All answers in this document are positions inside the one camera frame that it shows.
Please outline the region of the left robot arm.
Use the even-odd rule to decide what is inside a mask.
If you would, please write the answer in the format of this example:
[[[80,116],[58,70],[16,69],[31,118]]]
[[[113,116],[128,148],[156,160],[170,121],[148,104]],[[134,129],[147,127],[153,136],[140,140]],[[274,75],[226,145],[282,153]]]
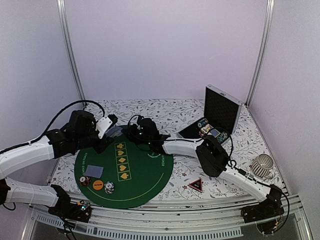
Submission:
[[[50,129],[28,142],[14,145],[0,152],[0,204],[24,203],[48,207],[59,217],[84,211],[71,202],[70,196],[59,185],[40,186],[14,181],[8,176],[33,164],[58,159],[77,151],[93,148],[102,153],[112,142],[106,133],[117,123],[114,114],[103,114],[100,119],[85,110],[74,110],[69,121],[60,129]]]

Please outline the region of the blue backed cards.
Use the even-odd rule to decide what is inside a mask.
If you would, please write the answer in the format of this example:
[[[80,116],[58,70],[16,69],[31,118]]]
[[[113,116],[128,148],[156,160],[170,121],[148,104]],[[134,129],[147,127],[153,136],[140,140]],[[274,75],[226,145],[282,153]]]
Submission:
[[[110,138],[120,137],[123,134],[123,129],[120,126],[114,127],[109,130],[105,135]]]

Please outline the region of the row of poker chips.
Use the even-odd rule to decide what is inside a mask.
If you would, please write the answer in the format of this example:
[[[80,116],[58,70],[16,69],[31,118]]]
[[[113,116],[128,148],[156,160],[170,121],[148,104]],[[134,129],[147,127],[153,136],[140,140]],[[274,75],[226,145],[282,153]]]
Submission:
[[[202,118],[197,122],[197,127],[199,129],[205,127],[207,124],[209,123],[209,121],[206,118]]]

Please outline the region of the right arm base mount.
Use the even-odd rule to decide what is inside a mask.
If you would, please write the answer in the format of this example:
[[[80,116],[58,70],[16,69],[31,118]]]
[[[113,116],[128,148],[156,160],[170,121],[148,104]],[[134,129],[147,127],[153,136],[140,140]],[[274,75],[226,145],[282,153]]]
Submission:
[[[245,223],[261,221],[284,214],[284,208],[280,200],[266,199],[255,205],[248,205],[240,210]]]

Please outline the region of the orange big blind button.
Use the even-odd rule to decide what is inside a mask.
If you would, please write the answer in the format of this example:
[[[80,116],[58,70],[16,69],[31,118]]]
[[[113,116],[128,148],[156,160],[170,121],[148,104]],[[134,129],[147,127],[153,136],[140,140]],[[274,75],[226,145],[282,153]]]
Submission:
[[[104,188],[104,182],[102,180],[96,180],[96,181],[93,182],[92,188],[95,191],[100,191],[100,190],[102,190]]]

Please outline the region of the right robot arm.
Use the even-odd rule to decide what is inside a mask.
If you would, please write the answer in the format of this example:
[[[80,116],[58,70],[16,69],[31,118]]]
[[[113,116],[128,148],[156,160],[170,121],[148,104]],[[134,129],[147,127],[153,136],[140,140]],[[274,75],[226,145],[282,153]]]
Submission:
[[[206,135],[199,139],[174,138],[161,134],[151,118],[141,115],[137,116],[135,124],[127,124],[122,132],[136,145],[148,145],[155,153],[197,158],[207,176],[227,180],[246,191],[258,204],[243,209],[245,216],[253,213],[269,218],[284,213],[282,190],[274,184],[257,180],[240,168],[214,136]]]

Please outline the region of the dealt cards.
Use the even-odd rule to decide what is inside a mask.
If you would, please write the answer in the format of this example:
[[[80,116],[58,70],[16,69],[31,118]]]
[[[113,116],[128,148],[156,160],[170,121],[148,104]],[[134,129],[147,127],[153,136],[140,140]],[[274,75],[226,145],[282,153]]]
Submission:
[[[87,165],[83,175],[87,177],[99,179],[101,178],[103,171],[104,171],[104,168],[102,166]]]

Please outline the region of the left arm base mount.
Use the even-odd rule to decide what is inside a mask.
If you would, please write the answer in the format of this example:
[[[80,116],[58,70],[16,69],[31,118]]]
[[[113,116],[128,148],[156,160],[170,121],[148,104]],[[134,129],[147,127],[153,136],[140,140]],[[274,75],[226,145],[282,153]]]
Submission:
[[[62,219],[74,220],[88,223],[91,217],[92,208],[88,201],[81,200],[77,203],[62,200],[55,206],[48,207],[48,213]]]

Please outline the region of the dark red chip stack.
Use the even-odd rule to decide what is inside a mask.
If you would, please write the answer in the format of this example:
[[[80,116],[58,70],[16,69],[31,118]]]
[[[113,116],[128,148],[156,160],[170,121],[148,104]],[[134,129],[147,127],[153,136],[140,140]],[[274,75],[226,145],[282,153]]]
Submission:
[[[87,186],[89,186],[89,185],[91,184],[91,182],[92,182],[91,177],[85,176],[85,175],[79,177],[79,179],[78,179],[78,183],[79,183],[79,185],[82,186],[82,187],[87,187]]]

